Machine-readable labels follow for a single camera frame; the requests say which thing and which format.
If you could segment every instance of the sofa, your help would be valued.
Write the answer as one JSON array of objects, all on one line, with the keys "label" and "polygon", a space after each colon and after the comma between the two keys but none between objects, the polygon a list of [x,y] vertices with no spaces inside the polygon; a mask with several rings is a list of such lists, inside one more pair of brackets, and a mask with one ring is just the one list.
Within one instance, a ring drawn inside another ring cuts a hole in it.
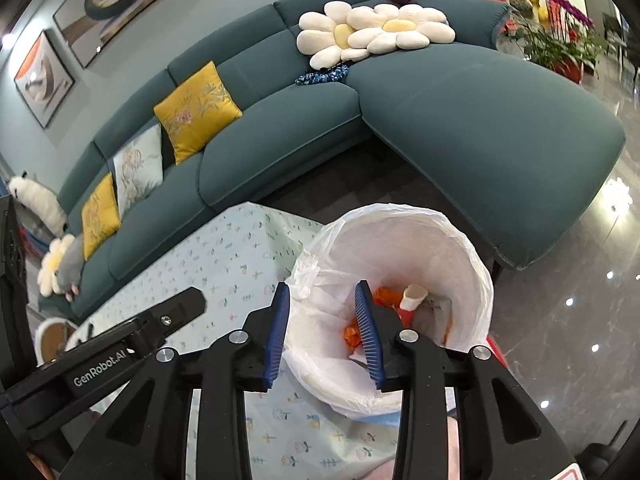
[{"label": "sofa", "polygon": [[87,261],[76,300],[40,298],[42,309],[84,320],[226,208],[257,201],[372,135],[430,179],[506,266],[523,269],[556,243],[618,158],[620,122],[579,86],[498,52],[508,6],[493,0],[415,0],[447,15],[455,43],[372,56],[354,64],[343,83],[296,86],[308,69],[296,48],[298,20],[322,12],[327,1],[279,0],[220,28],[97,131],[58,195],[76,235],[107,160],[207,62],[243,112],[177,166],[163,135],[162,185]]}]

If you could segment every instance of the yellow embroidered pillow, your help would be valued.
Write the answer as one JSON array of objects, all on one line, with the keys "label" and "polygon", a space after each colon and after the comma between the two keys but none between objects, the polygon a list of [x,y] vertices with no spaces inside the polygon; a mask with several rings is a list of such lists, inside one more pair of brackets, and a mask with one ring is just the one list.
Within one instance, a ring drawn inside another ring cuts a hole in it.
[{"label": "yellow embroidered pillow", "polygon": [[154,107],[180,164],[199,152],[223,128],[242,117],[212,62]]},{"label": "yellow embroidered pillow", "polygon": [[120,215],[113,192],[113,177],[107,173],[82,206],[84,259],[88,260],[119,228]]}]

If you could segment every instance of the tablecloth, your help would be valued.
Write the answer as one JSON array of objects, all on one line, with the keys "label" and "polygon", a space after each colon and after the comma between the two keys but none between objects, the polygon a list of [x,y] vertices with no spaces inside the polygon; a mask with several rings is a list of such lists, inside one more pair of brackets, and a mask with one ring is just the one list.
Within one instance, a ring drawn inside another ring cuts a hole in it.
[{"label": "tablecloth", "polygon": [[[242,327],[247,314],[271,303],[305,243],[321,225],[253,203],[228,209],[142,272],[69,340],[67,347],[170,298],[188,286],[203,291],[207,311],[166,343],[180,353],[209,347]],[[98,403],[103,412],[119,391]],[[186,478],[194,480],[200,392],[191,407]],[[267,394],[245,394],[255,480],[359,478],[395,455],[398,430],[355,422],[306,392],[287,370]],[[215,460],[215,450],[211,453]]]}]

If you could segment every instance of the gray plush toy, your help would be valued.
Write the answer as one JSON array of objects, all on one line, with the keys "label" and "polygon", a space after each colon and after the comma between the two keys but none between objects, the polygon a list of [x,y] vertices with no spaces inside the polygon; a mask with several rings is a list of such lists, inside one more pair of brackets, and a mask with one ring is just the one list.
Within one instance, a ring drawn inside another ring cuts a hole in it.
[{"label": "gray plush toy", "polygon": [[67,301],[73,301],[74,296],[80,292],[79,287],[83,267],[84,235],[80,235],[69,245],[56,271],[58,287]]}]

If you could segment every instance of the plastic bag liner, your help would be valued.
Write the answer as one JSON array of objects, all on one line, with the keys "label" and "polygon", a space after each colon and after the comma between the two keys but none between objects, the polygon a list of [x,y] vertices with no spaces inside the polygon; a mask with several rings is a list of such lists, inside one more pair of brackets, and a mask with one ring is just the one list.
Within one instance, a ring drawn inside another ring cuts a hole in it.
[{"label": "plastic bag liner", "polygon": [[447,347],[464,352],[486,344],[494,288],[468,238],[430,209],[364,206],[323,227],[303,249],[286,280],[291,304],[283,357],[290,370],[338,413],[397,421],[402,393],[376,390],[368,371],[348,358],[342,338],[360,280],[372,291],[419,283],[450,298]]}]

